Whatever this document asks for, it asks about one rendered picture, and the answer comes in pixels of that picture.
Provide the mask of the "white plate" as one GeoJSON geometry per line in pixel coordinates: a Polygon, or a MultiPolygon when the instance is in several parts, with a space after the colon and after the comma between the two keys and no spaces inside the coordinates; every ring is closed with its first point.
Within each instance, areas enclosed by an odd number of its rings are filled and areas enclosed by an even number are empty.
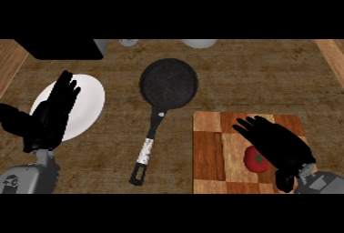
{"type": "Polygon", "coordinates": [[[105,105],[105,89],[98,79],[84,74],[74,74],[73,80],[82,92],[68,115],[64,141],[77,137],[95,124],[105,105]]]}

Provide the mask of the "wooden checkered cutting board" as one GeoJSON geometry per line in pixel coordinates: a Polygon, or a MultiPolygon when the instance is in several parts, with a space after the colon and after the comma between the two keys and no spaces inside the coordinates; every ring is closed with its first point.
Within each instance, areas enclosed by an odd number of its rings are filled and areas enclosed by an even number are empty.
{"type": "Polygon", "coordinates": [[[197,111],[194,113],[194,193],[282,194],[276,189],[276,168],[253,173],[244,162],[251,146],[234,130],[238,118],[251,113],[197,111]]]}

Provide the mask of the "black appliance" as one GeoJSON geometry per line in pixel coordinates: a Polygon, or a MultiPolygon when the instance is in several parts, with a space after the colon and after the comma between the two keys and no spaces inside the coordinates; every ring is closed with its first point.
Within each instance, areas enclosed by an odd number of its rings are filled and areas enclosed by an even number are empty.
{"type": "Polygon", "coordinates": [[[40,60],[101,60],[108,46],[107,39],[37,39],[15,41],[40,60]]]}

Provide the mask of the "black frying pan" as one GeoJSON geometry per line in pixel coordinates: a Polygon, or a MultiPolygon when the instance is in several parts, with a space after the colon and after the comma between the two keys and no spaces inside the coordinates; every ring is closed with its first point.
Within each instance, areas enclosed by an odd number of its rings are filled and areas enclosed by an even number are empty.
{"type": "Polygon", "coordinates": [[[192,66],[177,58],[158,59],[141,76],[141,93],[152,106],[151,127],[142,144],[129,183],[141,186],[145,174],[138,178],[139,169],[146,171],[158,125],[172,109],[183,107],[198,92],[200,79],[192,66]]]}

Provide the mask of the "red tomato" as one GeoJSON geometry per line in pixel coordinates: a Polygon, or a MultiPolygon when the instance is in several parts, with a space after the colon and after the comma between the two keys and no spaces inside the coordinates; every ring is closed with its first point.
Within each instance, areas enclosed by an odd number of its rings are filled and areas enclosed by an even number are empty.
{"type": "Polygon", "coordinates": [[[265,173],[271,168],[271,162],[254,146],[245,150],[244,163],[253,173],[265,173]]]}

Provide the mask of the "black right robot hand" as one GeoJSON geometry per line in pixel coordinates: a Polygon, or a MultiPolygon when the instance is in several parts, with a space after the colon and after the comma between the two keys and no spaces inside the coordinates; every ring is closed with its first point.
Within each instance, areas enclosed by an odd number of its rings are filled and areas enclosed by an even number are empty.
{"type": "Polygon", "coordinates": [[[290,193],[294,179],[316,164],[307,143],[288,128],[262,116],[238,118],[237,122],[232,128],[276,167],[276,188],[290,193]]]}

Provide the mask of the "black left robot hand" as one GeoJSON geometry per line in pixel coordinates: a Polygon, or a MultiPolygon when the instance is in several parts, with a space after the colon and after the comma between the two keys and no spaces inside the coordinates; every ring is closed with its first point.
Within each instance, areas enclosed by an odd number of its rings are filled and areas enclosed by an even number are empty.
{"type": "Polygon", "coordinates": [[[71,113],[82,88],[65,70],[55,82],[51,95],[43,100],[33,114],[0,103],[0,127],[22,138],[22,151],[53,150],[62,142],[68,115],[71,113]]]}

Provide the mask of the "white round object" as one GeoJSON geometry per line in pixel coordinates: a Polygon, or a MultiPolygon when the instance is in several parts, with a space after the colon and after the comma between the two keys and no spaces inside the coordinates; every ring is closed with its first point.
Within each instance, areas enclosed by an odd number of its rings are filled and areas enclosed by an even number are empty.
{"type": "Polygon", "coordinates": [[[217,40],[216,39],[183,39],[182,42],[192,48],[204,49],[211,47],[217,40]]]}

